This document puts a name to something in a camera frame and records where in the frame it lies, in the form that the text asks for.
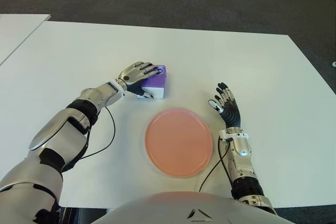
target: round plate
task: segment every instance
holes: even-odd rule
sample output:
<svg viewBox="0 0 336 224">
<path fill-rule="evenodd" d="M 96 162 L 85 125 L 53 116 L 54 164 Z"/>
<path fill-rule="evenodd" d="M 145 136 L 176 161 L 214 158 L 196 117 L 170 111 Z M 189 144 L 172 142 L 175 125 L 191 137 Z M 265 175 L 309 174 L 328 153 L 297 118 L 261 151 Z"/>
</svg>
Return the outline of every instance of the round plate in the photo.
<svg viewBox="0 0 336 224">
<path fill-rule="evenodd" d="M 160 112 L 149 124 L 146 150 L 153 164 L 168 175 L 190 177 L 209 162 L 213 141 L 208 126 L 190 110 Z"/>
</svg>

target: sponge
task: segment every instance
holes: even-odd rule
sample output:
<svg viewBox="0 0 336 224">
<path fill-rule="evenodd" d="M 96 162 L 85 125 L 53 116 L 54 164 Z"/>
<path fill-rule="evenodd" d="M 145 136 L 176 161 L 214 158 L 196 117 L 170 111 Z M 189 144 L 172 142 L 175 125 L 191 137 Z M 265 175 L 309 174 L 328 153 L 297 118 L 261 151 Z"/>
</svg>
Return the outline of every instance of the sponge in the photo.
<svg viewBox="0 0 336 224">
<path fill-rule="evenodd" d="M 141 87 L 145 92 L 153 95 L 154 99 L 162 99 L 164 97 L 164 87 L 166 83 L 167 72 L 165 65 L 158 65 L 157 68 L 160 70 L 160 73 L 145 80 Z"/>
</svg>

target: gray carpet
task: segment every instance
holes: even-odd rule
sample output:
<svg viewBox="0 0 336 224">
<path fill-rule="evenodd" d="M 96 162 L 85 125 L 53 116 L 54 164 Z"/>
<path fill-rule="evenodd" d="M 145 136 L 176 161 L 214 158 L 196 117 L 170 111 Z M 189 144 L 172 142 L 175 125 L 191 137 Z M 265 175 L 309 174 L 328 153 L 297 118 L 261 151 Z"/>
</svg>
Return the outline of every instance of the gray carpet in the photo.
<svg viewBox="0 0 336 224">
<path fill-rule="evenodd" d="M 287 34 L 336 92 L 336 68 L 331 66 L 336 61 L 335 0 L 0 0 L 0 13 L 46 13 L 51 20 L 68 22 Z M 336 221 L 335 206 L 278 212 L 297 223 Z"/>
</svg>

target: black cable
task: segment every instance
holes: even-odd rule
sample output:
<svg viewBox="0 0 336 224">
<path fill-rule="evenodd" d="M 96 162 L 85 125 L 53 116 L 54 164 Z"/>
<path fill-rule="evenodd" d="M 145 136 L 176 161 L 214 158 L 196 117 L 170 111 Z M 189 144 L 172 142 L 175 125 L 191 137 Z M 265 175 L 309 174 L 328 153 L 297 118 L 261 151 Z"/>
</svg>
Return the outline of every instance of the black cable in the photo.
<svg viewBox="0 0 336 224">
<path fill-rule="evenodd" d="M 89 155 L 87 155 L 87 156 L 84 156 L 84 157 L 82 157 L 81 159 L 84 159 L 84 158 L 87 158 L 87 157 L 96 155 L 96 154 L 98 154 L 98 153 L 104 151 L 106 148 L 108 148 L 108 147 L 112 144 L 112 142 L 113 142 L 113 140 L 114 140 L 114 137 L 116 136 L 116 127 L 115 127 L 115 126 L 116 126 L 116 125 L 115 125 L 116 123 L 114 122 L 114 118 L 113 118 L 113 116 L 112 116 L 110 110 L 109 110 L 107 107 L 105 107 L 105 109 L 107 109 L 107 111 L 109 112 L 109 114 L 110 114 L 110 116 L 111 116 L 111 118 L 112 118 L 112 122 L 113 122 L 114 133 L 113 133 L 112 140 L 111 140 L 110 143 L 109 143 L 106 147 L 104 147 L 103 149 L 101 149 L 101 150 L 99 150 L 99 151 L 97 151 L 97 152 L 94 152 L 94 153 L 92 153 L 92 154 L 89 154 Z M 88 136 L 87 136 L 87 140 L 88 140 L 88 141 L 89 141 L 89 139 L 90 139 L 90 132 L 91 132 L 91 127 L 90 127 L 90 130 L 88 131 Z"/>
<path fill-rule="evenodd" d="M 232 140 L 232 138 L 231 138 L 230 140 L 227 140 L 227 141 L 229 141 L 229 146 L 228 146 L 228 149 L 227 149 L 227 150 L 229 150 L 229 148 L 230 148 L 230 143 L 231 143 L 231 140 Z M 217 148 L 218 148 L 218 154 L 219 154 L 219 157 L 221 157 L 222 155 L 221 155 L 221 153 L 220 153 L 220 152 L 221 152 L 221 149 L 219 148 L 219 143 L 220 143 L 220 138 L 218 138 L 218 144 L 217 144 Z M 229 179 L 229 182 L 230 182 L 231 188 L 233 188 L 233 183 L 232 183 L 232 181 L 231 181 L 231 178 L 230 178 L 229 172 L 227 171 L 227 169 L 226 169 L 226 166 L 225 166 L 225 164 L 224 164 L 223 160 L 222 160 L 222 159 L 220 159 L 220 161 L 221 161 L 221 163 L 222 163 L 222 165 L 223 165 L 223 168 L 224 168 L 224 170 L 225 170 L 226 176 L 227 176 L 227 178 Z"/>
<path fill-rule="evenodd" d="M 208 175 L 206 175 L 205 179 L 203 180 L 201 186 L 199 187 L 200 189 L 198 190 L 198 192 L 200 192 L 202 190 L 202 187 L 204 185 L 204 183 L 206 182 L 206 180 L 209 178 L 210 174 L 214 171 L 214 169 L 217 167 L 217 165 L 223 160 L 223 158 L 225 157 L 225 155 L 227 154 L 228 150 L 230 149 L 230 142 L 228 143 L 228 147 L 224 153 L 224 155 L 221 157 L 220 160 L 218 160 L 218 162 L 215 164 L 215 166 L 211 169 L 211 171 L 208 173 Z"/>
</svg>

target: white table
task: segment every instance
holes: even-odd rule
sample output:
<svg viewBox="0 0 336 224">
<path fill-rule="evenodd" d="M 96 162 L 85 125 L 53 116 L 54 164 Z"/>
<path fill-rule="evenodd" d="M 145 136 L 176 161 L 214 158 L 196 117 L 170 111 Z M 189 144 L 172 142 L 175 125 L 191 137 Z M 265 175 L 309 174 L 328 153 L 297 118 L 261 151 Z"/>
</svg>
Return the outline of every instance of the white table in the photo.
<svg viewBox="0 0 336 224">
<path fill-rule="evenodd" d="M 64 173 L 61 205 L 114 208 L 161 191 L 198 190 L 218 160 L 216 148 L 199 175 L 173 178 L 150 162 L 144 133 L 155 114 L 180 106 L 205 120 L 216 143 L 223 123 L 207 100 L 221 81 L 237 99 L 254 168 L 274 207 L 336 203 L 336 96 L 285 35 L 44 22 L 0 69 L 0 177 L 81 90 L 138 60 L 167 66 L 166 98 L 128 94 L 110 107 L 114 143 Z M 87 154 L 104 147 L 112 133 L 103 110 Z M 203 191 L 230 197 L 222 167 Z"/>
<path fill-rule="evenodd" d="M 48 14 L 0 14 L 0 66 Z"/>
</svg>

